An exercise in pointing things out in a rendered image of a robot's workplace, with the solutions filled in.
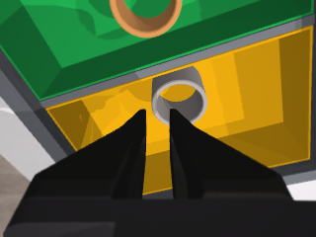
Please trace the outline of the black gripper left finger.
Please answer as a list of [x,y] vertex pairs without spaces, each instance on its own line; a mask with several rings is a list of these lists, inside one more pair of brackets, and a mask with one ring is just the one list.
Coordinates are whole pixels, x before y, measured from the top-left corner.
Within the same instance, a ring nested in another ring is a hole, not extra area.
[[146,132],[146,110],[141,109],[118,129],[36,173],[21,201],[36,196],[142,198]]

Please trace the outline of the dark grey divided bin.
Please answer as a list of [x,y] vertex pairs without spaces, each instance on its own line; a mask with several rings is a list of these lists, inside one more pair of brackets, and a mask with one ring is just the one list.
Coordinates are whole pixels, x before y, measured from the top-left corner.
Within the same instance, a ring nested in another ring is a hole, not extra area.
[[0,97],[39,142],[54,162],[76,152],[45,108],[153,74],[170,70],[261,40],[313,25],[310,159],[271,167],[287,186],[316,180],[316,0],[310,14],[238,39],[223,42],[174,59],[148,66],[93,85],[39,101],[23,77],[0,48]]

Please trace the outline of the green bin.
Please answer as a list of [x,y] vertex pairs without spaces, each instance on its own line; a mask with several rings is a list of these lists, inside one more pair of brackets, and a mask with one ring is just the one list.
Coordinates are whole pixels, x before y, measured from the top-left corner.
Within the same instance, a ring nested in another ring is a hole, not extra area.
[[310,14],[314,0],[182,0],[173,27],[145,39],[110,0],[0,0],[0,48],[41,101]]

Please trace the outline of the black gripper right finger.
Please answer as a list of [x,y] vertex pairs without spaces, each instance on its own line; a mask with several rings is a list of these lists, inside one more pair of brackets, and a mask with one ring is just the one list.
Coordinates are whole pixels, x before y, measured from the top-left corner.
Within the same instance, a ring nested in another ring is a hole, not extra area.
[[[173,198],[294,200],[282,176],[170,109]],[[180,158],[180,159],[179,159]]]

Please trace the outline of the yellow bin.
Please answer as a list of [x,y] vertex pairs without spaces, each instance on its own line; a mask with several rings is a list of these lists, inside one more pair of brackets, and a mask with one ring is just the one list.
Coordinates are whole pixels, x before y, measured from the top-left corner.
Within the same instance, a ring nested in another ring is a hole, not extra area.
[[152,112],[152,80],[194,66],[207,96],[195,127],[269,168],[304,161],[310,159],[312,43],[310,25],[45,109],[76,151],[145,109],[143,195],[169,190],[169,125]]

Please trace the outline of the bronze bushing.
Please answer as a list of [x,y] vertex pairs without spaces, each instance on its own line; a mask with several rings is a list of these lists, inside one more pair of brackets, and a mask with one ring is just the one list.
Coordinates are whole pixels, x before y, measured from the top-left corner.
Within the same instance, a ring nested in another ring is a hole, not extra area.
[[182,0],[171,0],[168,8],[153,18],[135,15],[124,0],[110,0],[110,6],[116,21],[128,33],[140,38],[154,38],[164,34],[175,24],[181,12]]

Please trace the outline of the grey metal bushing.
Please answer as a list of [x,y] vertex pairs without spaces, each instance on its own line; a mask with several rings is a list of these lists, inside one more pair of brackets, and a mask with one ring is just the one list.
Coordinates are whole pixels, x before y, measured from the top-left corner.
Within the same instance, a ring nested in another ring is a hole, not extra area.
[[[196,90],[181,102],[168,101],[160,95],[166,88],[179,84],[189,85]],[[207,108],[207,96],[198,70],[190,66],[154,77],[151,108],[154,116],[167,125],[170,124],[170,109],[176,109],[191,123],[198,121]]]

